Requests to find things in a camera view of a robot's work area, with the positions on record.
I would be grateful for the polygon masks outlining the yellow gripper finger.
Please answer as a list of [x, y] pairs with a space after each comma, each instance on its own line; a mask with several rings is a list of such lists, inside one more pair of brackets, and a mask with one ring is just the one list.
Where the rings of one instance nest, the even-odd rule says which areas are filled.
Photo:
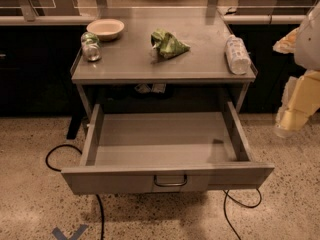
[[298, 132], [320, 108], [320, 72], [308, 70], [299, 78], [290, 77], [276, 115], [274, 132], [286, 138]]
[[297, 33], [298, 29], [293, 29], [286, 36], [284, 36], [274, 44], [273, 50], [282, 54], [294, 53], [296, 47]]

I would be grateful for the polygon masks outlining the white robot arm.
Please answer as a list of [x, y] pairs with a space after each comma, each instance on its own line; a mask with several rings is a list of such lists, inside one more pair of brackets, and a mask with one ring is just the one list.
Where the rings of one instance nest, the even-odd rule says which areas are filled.
[[320, 3], [308, 13], [300, 26], [273, 46], [278, 53], [294, 54], [294, 61], [306, 72], [290, 77], [278, 110], [275, 134], [286, 138], [298, 132], [320, 108]]

